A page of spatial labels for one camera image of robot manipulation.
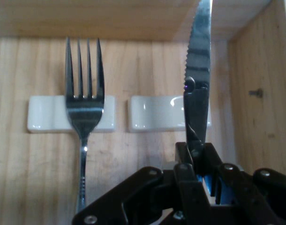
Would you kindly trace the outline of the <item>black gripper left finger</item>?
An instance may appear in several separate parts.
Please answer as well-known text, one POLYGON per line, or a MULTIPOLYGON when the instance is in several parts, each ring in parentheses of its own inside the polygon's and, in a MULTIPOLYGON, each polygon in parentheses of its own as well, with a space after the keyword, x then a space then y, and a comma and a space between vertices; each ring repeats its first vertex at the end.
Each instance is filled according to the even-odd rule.
POLYGON ((211 206, 199 178, 213 172, 211 143, 189 150, 176 143, 180 162, 170 170, 144 167, 78 212, 74 225, 209 225, 211 206))

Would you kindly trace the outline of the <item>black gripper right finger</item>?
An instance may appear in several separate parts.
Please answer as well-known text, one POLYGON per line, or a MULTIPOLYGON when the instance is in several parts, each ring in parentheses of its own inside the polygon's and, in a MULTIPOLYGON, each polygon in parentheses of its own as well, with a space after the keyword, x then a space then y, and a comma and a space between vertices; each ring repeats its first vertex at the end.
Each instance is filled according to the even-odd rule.
POLYGON ((214 146, 202 151, 202 175, 217 204, 234 204, 255 225, 286 225, 286 175, 257 169, 253 175, 223 163, 214 146))

